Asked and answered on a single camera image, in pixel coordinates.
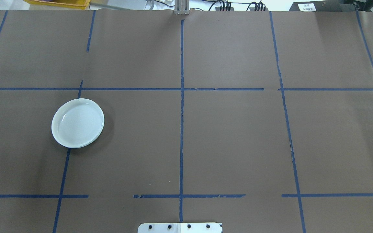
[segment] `label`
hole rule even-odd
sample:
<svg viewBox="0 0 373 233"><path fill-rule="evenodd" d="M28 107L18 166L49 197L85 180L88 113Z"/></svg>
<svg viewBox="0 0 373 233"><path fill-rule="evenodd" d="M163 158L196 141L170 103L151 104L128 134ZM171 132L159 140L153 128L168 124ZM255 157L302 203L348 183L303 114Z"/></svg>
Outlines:
<svg viewBox="0 0 373 233"><path fill-rule="evenodd" d="M316 11L315 4L313 3L303 3L298 4L300 11Z"/></svg>

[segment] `yellow bin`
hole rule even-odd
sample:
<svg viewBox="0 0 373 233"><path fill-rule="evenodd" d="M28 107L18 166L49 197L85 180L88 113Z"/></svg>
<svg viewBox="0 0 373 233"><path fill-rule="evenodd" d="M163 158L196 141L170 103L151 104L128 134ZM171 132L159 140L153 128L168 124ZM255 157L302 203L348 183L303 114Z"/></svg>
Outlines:
<svg viewBox="0 0 373 233"><path fill-rule="evenodd" d="M90 0L54 0L52 2L39 1L39 0L24 0L29 4L45 5L45 6L61 6L74 9L86 9Z"/></svg>

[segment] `plate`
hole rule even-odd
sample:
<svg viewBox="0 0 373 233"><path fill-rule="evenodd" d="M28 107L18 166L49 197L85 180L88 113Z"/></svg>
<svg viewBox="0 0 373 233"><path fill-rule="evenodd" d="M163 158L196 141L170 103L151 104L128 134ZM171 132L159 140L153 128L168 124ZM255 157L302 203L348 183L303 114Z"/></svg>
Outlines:
<svg viewBox="0 0 373 233"><path fill-rule="evenodd" d="M73 99L57 110L51 132L59 144L80 148L96 140L104 125L105 115L99 105L90 99Z"/></svg>

